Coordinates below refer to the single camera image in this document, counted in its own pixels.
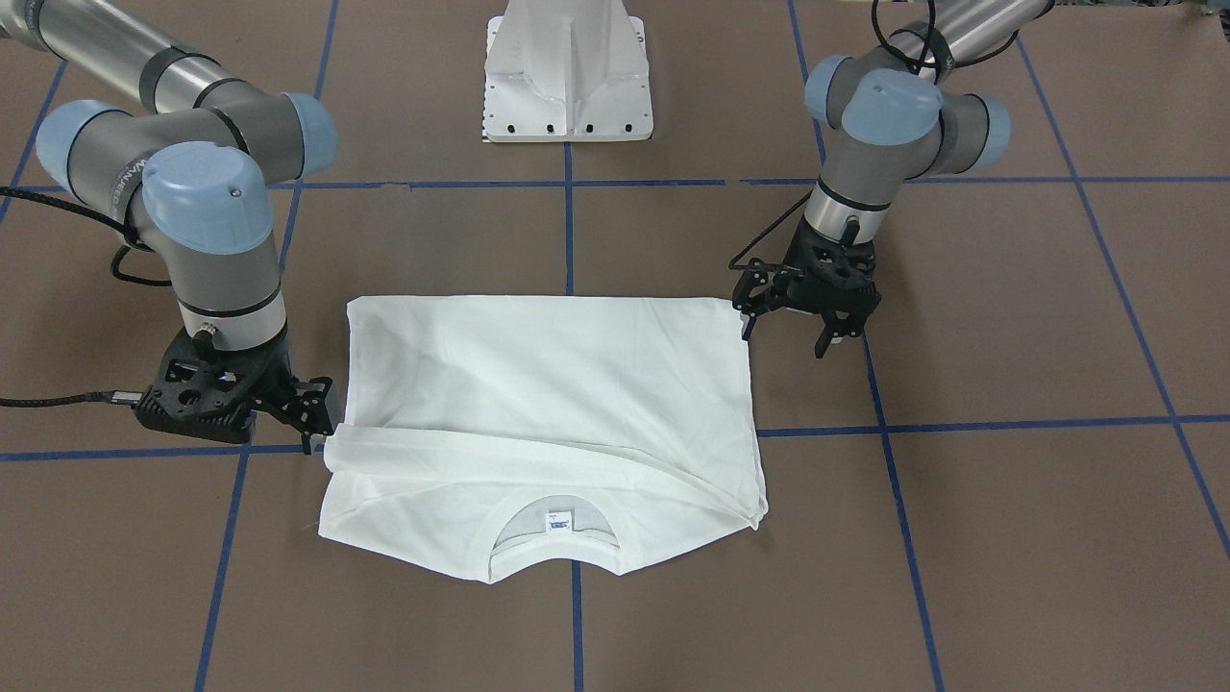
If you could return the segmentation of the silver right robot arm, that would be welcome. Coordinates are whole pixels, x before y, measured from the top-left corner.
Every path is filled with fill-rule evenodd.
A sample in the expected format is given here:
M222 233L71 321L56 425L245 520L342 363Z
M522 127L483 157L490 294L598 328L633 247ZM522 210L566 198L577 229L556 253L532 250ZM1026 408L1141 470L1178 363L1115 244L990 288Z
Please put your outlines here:
M34 150L69 200L2 194L109 225L121 240L114 277L129 251L157 254L182 317L148 388L6 406L123 406L153 431L229 444L250 442L264 412L311 454L335 433L341 404L332 380L293 372L267 187L335 162L326 107L308 93L264 92L106 1L5 1L2 36L84 68L145 109L57 107Z

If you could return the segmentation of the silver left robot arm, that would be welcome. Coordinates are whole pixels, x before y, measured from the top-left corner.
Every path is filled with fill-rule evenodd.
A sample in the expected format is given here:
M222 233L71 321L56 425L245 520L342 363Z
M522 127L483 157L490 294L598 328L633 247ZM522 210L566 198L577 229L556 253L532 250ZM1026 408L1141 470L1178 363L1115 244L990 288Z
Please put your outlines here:
M863 57L829 57L804 82L804 108L833 132L784 259L736 254L732 305L750 336L781 309L818 316L822 358L834 340L863 334L879 306L875 236L904 183L994 163L1012 122L998 100L948 93L950 74L1006 50L1050 1L931 1L924 18L893 32L873 20L877 44Z

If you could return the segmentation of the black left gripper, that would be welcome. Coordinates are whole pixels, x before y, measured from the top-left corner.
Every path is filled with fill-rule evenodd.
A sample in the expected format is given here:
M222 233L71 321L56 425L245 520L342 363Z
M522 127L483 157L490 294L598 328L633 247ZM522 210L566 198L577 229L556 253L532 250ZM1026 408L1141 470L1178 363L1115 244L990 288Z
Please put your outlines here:
M781 263L752 259L732 270L740 277L732 305L744 316L742 340L750 340L756 320L781 309L817 313L824 328L814 342L814 358L827 355L836 340L860 338L879 306L875 286L875 242L840 245L808 225L796 227Z

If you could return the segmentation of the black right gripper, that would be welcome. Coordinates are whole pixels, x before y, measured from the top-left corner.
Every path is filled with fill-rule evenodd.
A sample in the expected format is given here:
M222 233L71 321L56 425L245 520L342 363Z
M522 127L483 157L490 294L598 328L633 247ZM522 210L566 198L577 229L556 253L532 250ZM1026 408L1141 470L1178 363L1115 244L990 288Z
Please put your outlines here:
M303 454L312 452L312 439L332 436L337 429L335 381L293 381L288 328L240 352L215 349L205 332L180 329L137 403L135 417L154 431L242 444L251 441L256 411L293 428Z

